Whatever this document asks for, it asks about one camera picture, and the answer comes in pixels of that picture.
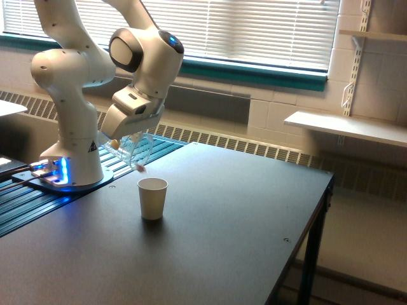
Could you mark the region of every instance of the table leg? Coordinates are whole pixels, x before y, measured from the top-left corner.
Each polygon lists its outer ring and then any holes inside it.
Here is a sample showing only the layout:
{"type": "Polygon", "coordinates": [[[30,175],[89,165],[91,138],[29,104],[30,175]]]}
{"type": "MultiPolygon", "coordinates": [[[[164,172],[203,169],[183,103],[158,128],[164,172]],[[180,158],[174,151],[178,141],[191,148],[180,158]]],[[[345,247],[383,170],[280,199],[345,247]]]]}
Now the table leg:
{"type": "Polygon", "coordinates": [[[322,231],[324,229],[325,214],[328,210],[330,199],[331,188],[329,187],[324,195],[324,206],[320,210],[308,234],[307,249],[305,252],[303,265],[303,275],[297,299],[298,305],[308,305],[310,302],[312,283],[314,281],[315,269],[317,267],[319,246],[321,244],[322,231]]]}

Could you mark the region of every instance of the teal window frame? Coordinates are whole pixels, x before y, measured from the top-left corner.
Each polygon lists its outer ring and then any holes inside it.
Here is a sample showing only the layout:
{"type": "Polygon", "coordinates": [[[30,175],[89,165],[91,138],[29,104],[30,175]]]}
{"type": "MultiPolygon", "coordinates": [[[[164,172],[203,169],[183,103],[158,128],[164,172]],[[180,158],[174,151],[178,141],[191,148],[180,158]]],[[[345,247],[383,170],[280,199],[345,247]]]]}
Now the teal window frame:
{"type": "MultiPolygon", "coordinates": [[[[60,45],[52,39],[7,33],[0,34],[0,46],[31,51],[60,48],[60,45]]],[[[219,81],[238,81],[318,92],[324,91],[328,80],[326,72],[236,64],[193,57],[184,58],[181,74],[191,77],[204,76],[219,81]]]]}

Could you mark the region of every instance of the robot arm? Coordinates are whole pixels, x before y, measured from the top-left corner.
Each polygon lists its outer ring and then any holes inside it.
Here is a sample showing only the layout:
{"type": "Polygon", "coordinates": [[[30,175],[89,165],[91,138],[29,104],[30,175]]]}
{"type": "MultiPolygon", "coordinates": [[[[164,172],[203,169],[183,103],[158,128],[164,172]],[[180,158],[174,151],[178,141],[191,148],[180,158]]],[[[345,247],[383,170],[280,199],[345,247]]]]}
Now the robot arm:
{"type": "Polygon", "coordinates": [[[160,30],[140,0],[104,0],[116,8],[129,28],[111,37],[109,53],[116,66],[134,73],[132,84],[113,95],[101,131],[110,139],[147,130],[158,124],[169,86],[178,75],[184,47],[160,30]]]}
{"type": "Polygon", "coordinates": [[[84,99],[82,88],[108,83],[115,66],[90,38],[74,0],[34,2],[43,30],[62,47],[38,53],[31,65],[32,77],[50,94],[58,112],[58,142],[41,158],[50,160],[47,170],[59,174],[46,179],[57,187],[93,184],[104,176],[97,150],[97,111],[84,99]]]}

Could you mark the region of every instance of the white shelf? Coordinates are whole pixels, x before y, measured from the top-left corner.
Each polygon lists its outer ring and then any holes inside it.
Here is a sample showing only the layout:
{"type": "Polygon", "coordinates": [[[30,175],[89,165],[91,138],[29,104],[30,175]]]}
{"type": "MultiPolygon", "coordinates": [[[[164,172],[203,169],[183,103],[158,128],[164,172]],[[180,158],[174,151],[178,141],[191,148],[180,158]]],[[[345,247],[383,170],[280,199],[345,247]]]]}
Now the white shelf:
{"type": "Polygon", "coordinates": [[[286,118],[284,123],[320,132],[407,147],[407,128],[377,121],[297,111],[286,118]]]}
{"type": "Polygon", "coordinates": [[[27,110],[28,109],[24,106],[0,100],[0,116],[7,116],[9,114],[24,112],[27,110]]]}
{"type": "Polygon", "coordinates": [[[387,40],[387,41],[406,41],[407,35],[397,35],[379,32],[361,32],[358,30],[339,30],[339,34],[351,35],[354,37],[364,37],[370,39],[387,40]]]}

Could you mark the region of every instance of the paper cup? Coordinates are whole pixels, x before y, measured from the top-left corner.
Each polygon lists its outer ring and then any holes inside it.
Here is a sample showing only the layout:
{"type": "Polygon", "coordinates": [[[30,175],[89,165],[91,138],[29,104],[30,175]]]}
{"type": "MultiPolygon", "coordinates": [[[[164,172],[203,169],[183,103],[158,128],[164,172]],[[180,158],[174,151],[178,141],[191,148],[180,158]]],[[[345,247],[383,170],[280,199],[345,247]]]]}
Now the paper cup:
{"type": "Polygon", "coordinates": [[[141,217],[156,220],[163,217],[168,182],[160,178],[141,179],[139,186],[141,217]]]}

